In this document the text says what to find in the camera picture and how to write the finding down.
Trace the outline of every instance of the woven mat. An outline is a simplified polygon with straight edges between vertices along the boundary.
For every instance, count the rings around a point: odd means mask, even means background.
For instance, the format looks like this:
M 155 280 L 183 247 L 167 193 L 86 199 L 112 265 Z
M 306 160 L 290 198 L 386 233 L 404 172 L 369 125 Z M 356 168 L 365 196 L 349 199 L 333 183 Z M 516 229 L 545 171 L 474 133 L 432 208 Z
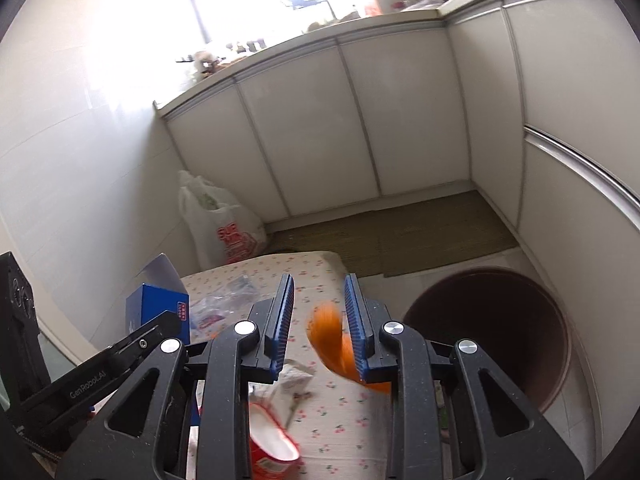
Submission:
M 266 252 L 333 251 L 358 276 L 397 276 L 517 246 L 477 191 L 274 233 Z

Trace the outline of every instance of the white cabinet door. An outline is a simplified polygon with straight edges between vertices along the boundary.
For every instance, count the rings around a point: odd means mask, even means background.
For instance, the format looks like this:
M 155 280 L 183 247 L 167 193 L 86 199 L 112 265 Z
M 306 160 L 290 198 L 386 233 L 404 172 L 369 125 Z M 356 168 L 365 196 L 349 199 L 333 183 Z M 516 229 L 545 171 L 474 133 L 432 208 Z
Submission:
M 226 187 L 265 222 L 287 216 L 235 87 L 177 116 L 169 128 L 191 173 Z
M 284 62 L 239 85 L 292 214 L 378 195 L 335 47 Z
M 522 110 L 500 10 L 449 29 L 465 96 L 473 181 L 516 225 L 522 180 Z
M 640 193 L 640 43 L 616 3 L 539 0 L 508 13 L 527 123 Z
M 640 234 L 581 176 L 526 145 L 520 235 L 552 280 L 586 350 L 606 455 L 640 399 Z
M 443 28 L 343 46 L 383 194 L 467 180 L 460 86 Z

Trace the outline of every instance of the paper cup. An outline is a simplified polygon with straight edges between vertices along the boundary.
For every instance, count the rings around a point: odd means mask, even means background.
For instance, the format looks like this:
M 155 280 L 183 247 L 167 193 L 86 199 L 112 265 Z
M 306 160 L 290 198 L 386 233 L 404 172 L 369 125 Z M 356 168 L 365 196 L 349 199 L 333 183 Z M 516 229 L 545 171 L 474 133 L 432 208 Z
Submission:
M 249 404 L 249 434 L 255 480 L 282 479 L 300 458 L 298 446 L 260 404 Z

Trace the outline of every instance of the stuffed toy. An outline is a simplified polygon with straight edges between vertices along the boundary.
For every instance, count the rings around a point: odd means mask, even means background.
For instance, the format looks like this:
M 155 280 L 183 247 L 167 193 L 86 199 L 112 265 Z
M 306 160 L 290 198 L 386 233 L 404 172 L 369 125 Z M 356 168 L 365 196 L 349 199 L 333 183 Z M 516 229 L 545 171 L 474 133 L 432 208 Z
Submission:
M 318 357 L 334 374 L 362 384 L 371 390 L 390 393 L 390 383 L 365 384 L 360 380 L 353 358 L 351 337 L 342 332 L 342 315 L 335 303 L 321 303 L 306 326 L 306 336 Z

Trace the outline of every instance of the white plastic bag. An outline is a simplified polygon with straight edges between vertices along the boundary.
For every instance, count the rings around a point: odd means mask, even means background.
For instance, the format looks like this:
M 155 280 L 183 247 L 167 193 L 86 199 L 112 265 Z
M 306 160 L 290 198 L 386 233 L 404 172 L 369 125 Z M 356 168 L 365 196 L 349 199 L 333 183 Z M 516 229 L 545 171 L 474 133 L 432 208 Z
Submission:
M 262 221 L 226 189 L 179 171 L 178 207 L 196 245 L 202 270 L 258 255 L 267 243 Z

